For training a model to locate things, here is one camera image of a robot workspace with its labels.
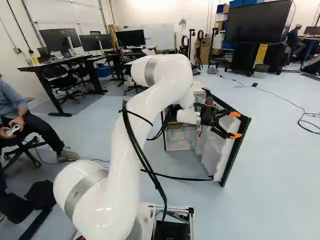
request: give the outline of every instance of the person in background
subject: person in background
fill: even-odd
[[[296,24],[295,28],[292,29],[290,31],[290,33],[292,33],[292,37],[294,39],[294,41],[296,42],[295,46],[297,47],[297,49],[293,52],[293,56],[297,57],[297,55],[306,48],[306,45],[300,41],[300,38],[298,37],[298,30],[300,30],[302,28],[301,24]]]
[[[5,132],[13,124],[20,126],[20,132],[26,136],[31,133],[38,133],[44,141],[56,152],[58,161],[75,161],[79,158],[76,152],[64,150],[65,144],[61,141],[55,130],[40,117],[29,112],[28,103],[17,91],[15,91],[0,74],[0,155],[2,148],[15,141],[15,135],[7,136]],[[5,198],[6,181],[0,162],[0,204]]]

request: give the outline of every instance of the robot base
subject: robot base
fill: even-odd
[[[136,220],[125,240],[193,240],[194,208],[168,206],[165,221],[164,207],[140,202]],[[69,240],[74,240],[75,229]]]

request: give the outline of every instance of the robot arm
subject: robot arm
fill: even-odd
[[[127,110],[153,122],[167,106],[194,103],[190,61],[180,54],[146,56],[132,64],[134,81],[150,87],[126,104]],[[152,126],[129,115],[141,147]],[[141,164],[120,115],[111,137],[111,165],[80,160],[63,169],[54,181],[54,196],[75,227],[87,240],[124,240],[130,234],[139,203]]]

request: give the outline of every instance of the blue storage bin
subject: blue storage bin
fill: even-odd
[[[222,48],[223,49],[234,49],[235,48],[235,44],[233,42],[223,41]]]
[[[242,0],[242,5],[251,5],[251,4],[261,4],[264,3],[265,0]]]
[[[98,66],[95,73],[98,78],[106,78],[111,75],[111,70],[107,66]]]
[[[243,0],[230,1],[229,4],[230,4],[230,8],[241,7],[243,5]]]
[[[224,6],[225,6],[225,4],[218,5],[218,6],[216,7],[216,13],[217,13],[217,14],[223,13],[223,12],[224,12]]]

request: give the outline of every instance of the blue shirt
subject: blue shirt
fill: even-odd
[[[26,99],[0,77],[0,124],[1,117],[15,119],[18,109],[29,109]]]
[[[296,43],[300,42],[300,39],[299,39],[299,37],[298,37],[298,29],[297,29],[297,28],[292,29],[292,30],[291,30],[291,33],[292,33],[292,35],[293,35],[294,41],[295,41]]]

